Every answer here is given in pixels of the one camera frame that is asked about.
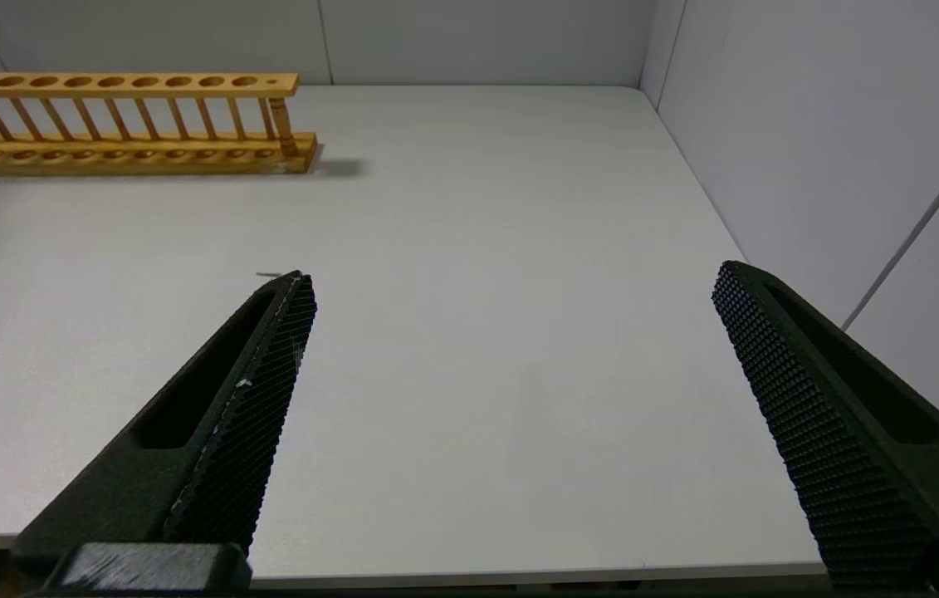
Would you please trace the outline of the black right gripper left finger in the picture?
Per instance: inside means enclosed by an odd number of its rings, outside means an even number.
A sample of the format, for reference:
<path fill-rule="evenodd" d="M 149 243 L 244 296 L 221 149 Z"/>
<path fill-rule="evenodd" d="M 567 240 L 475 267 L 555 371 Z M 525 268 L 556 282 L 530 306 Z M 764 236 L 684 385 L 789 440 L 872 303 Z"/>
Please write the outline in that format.
<path fill-rule="evenodd" d="M 312 277 L 259 287 L 12 545 L 252 544 L 317 313 Z"/>

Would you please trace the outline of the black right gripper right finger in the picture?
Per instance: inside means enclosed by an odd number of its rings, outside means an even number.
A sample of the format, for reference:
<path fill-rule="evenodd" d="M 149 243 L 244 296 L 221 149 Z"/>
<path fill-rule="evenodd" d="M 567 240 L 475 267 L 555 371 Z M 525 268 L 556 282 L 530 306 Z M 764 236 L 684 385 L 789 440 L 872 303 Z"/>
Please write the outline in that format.
<path fill-rule="evenodd" d="M 939 409 L 765 270 L 712 302 L 831 586 L 939 588 Z"/>

